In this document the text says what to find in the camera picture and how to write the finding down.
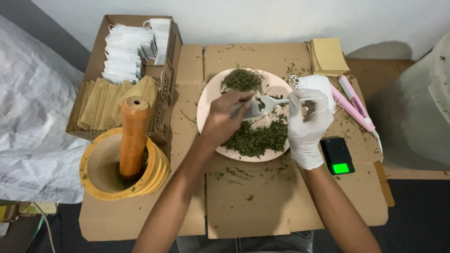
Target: pink hair straightener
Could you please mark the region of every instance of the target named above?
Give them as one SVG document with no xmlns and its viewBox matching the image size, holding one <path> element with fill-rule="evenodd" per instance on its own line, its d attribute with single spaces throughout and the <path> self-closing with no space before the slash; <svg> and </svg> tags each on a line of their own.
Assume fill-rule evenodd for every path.
<svg viewBox="0 0 450 253">
<path fill-rule="evenodd" d="M 355 90 L 348 81 L 347 77 L 340 75 L 338 76 L 337 80 L 344 89 L 344 92 L 347 95 L 350 102 L 348 102 L 347 99 L 332 84 L 330 84 L 331 93 L 333 94 L 333 98 L 336 100 L 336 103 L 342 106 L 342 108 L 344 108 L 344 110 L 348 112 L 348 114 L 352 116 L 356 120 L 356 122 L 358 122 L 365 130 L 367 130 L 367 132 L 372 133 L 375 136 L 375 138 L 377 138 L 381 153 L 383 153 L 380 136 L 375 130 L 375 126 L 372 123 L 372 120 L 369 118 L 369 114 L 367 114 L 367 111 L 364 108 L 363 103 L 359 99 Z"/>
</svg>

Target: hand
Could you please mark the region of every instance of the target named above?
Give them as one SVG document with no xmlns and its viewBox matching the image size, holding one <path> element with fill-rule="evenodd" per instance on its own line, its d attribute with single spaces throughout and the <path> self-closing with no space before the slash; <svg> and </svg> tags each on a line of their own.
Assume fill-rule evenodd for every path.
<svg viewBox="0 0 450 253">
<path fill-rule="evenodd" d="M 300 98 L 321 97 L 321 99 L 300 101 Z M 289 98 L 288 140 L 292 158 L 306 170 L 312 170 L 324 163 L 319 151 L 319 141 L 333 122 L 328 97 L 319 90 L 299 89 L 291 92 Z M 305 105 L 305 121 L 302 106 Z"/>
<path fill-rule="evenodd" d="M 214 150 L 226 142 L 236 130 L 239 129 L 245 112 L 251 107 L 249 100 L 255 91 L 237 92 L 229 91 L 211 103 L 208 118 L 203 127 L 202 134 Z M 235 103 L 245 103 L 234 118 L 231 118 L 230 109 Z"/>
</svg>

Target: digital scale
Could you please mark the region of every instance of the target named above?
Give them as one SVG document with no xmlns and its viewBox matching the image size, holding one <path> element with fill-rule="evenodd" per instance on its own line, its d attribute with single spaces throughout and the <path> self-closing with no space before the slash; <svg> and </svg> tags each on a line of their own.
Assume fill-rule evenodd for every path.
<svg viewBox="0 0 450 253">
<path fill-rule="evenodd" d="M 331 175 L 336 176 L 355 172 L 355 167 L 351 162 L 351 155 L 344 138 L 324 139 L 320 141 L 320 146 Z"/>
</svg>

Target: plate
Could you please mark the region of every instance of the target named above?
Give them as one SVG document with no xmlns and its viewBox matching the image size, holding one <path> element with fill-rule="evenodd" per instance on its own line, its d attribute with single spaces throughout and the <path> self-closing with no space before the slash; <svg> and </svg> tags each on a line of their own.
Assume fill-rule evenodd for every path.
<svg viewBox="0 0 450 253">
<path fill-rule="evenodd" d="M 209 83 L 206 85 L 205 89 L 203 90 L 202 95 L 200 96 L 200 100 L 198 102 L 198 108 L 197 108 L 197 126 L 198 126 L 198 131 L 200 133 L 202 132 L 203 126 L 205 125 L 205 122 L 206 122 L 206 118 L 208 117 L 211 102 L 213 100 L 219 98 L 220 96 L 222 96 L 221 87 L 220 87 L 221 82 L 231 71 L 233 71 L 233 68 L 227 69 L 227 70 L 224 70 L 224 71 L 218 73 L 216 76 L 214 76 L 211 79 L 211 81 L 209 81 Z M 291 86 L 289 86 L 289 84 L 287 84 L 286 81 L 279 78 L 278 76 L 268 73 L 268 72 L 265 72 L 265 71 L 262 71 L 262 70 L 258 70 L 258 69 L 256 69 L 256 71 L 258 71 L 264 78 L 264 79 L 262 79 L 262 91 L 266 95 L 274 95 L 274 96 L 275 95 L 277 95 L 277 96 L 283 95 L 283 98 L 287 98 L 287 95 L 292 91 Z M 262 96 L 262 94 L 257 92 L 256 97 L 260 97 L 260 96 Z M 278 119 L 278 115 L 284 113 L 287 116 L 288 112 L 289 112 L 288 108 L 289 108 L 288 105 L 286 105 L 284 108 L 277 106 L 275 115 L 273 115 L 272 113 L 265 113 L 264 114 L 265 116 L 263 116 L 262 118 L 257 119 L 257 120 L 251 120 L 251 122 L 253 123 L 252 127 L 256 128 L 259 126 L 269 126 L 272 121 Z M 286 139 L 286 143 L 284 145 L 283 152 L 280 152 L 280 151 L 275 152 L 271 149 L 266 149 L 264 155 L 261 155 L 259 158 L 256 156 L 255 157 L 242 156 L 241 154 L 239 154 L 238 151 L 226 149 L 226 148 L 220 147 L 220 146 L 216 149 L 216 151 L 219 154 L 222 154 L 226 157 L 240 160 L 240 161 L 265 162 L 265 161 L 275 159 L 278 156 L 282 155 L 284 152 L 286 152 L 286 150 L 288 150 L 288 148 L 289 148 L 289 143 L 288 143 L 288 140 Z"/>
</svg>

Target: gloved hand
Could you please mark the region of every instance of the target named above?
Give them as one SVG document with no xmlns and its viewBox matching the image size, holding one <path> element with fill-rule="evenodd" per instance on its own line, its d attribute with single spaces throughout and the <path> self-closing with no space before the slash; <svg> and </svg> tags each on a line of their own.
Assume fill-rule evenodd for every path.
<svg viewBox="0 0 450 253">
<path fill-rule="evenodd" d="M 307 97 L 321 97 L 321 99 L 299 100 Z M 324 163 L 318 145 L 334 120 L 329 109 L 328 97 L 319 90 L 299 89 L 291 92 L 288 98 L 288 140 L 291 155 L 300 167 L 312 170 Z M 302 119 L 302 106 L 308 108 L 305 121 Z"/>
</svg>

